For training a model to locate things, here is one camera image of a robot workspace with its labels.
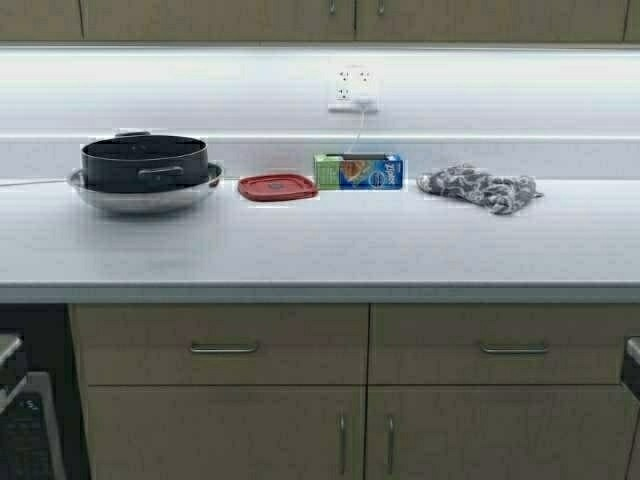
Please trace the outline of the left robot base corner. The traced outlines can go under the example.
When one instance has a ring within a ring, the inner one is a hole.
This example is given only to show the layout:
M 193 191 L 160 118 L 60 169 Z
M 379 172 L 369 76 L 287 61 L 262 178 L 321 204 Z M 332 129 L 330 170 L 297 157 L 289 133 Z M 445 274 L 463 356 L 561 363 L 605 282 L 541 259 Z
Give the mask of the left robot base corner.
M 25 383 L 28 367 L 22 340 L 17 335 L 1 335 L 1 412 L 4 412 Z

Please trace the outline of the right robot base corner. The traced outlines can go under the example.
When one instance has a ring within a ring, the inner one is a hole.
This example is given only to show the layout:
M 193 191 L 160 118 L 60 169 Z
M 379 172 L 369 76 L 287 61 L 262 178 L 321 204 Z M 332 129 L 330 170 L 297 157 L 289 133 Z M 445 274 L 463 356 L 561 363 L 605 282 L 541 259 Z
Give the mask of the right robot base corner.
M 621 382 L 640 399 L 640 338 L 631 337 L 626 341 Z

